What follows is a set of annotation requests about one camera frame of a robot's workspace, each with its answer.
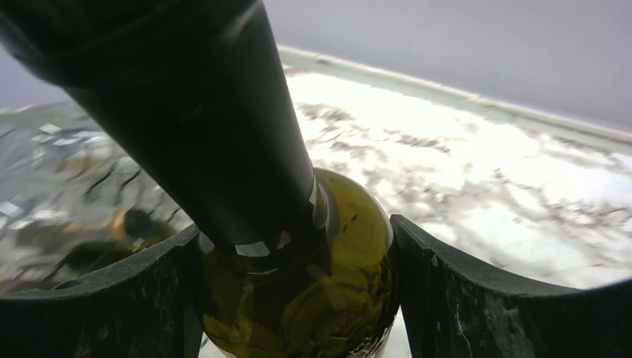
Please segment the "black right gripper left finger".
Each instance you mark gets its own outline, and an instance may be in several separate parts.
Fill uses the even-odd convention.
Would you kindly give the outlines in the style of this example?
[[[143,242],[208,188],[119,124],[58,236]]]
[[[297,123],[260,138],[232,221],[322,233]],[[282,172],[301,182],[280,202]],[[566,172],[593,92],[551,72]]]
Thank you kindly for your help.
[[[1,299],[3,357],[196,357],[198,229],[50,290]]]

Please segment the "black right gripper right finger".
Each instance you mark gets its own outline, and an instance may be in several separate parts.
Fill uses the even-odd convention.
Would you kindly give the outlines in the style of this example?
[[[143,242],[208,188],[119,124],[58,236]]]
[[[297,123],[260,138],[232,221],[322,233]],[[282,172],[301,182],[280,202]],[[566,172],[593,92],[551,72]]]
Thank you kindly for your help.
[[[573,289],[492,266],[401,215],[401,306],[413,357],[629,357],[631,282]]]

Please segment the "green bottle black capsule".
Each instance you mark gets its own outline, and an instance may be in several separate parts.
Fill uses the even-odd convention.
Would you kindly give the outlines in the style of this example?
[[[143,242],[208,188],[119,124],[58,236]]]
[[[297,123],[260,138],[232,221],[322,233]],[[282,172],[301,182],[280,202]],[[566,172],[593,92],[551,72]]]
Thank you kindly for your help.
[[[261,1],[3,1],[1,43],[198,226],[196,307],[224,354],[383,354],[391,224],[312,165]]]

